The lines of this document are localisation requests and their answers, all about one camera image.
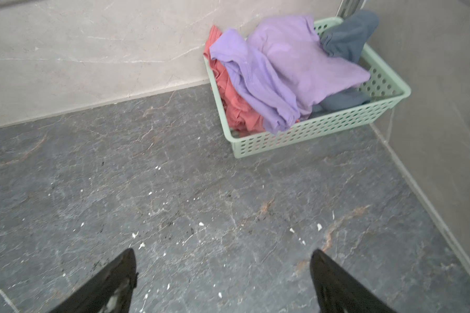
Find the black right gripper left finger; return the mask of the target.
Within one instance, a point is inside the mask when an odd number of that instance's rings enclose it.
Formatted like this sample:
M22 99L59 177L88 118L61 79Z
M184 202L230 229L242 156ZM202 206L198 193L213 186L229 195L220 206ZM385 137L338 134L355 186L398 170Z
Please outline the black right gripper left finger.
M134 250L126 249L52 312L129 312L137 281Z

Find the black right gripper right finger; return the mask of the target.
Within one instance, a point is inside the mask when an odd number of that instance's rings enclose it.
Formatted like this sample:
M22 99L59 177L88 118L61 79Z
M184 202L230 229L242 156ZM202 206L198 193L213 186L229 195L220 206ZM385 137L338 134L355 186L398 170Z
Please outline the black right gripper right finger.
M322 250L313 251L309 268L321 312L395 313Z

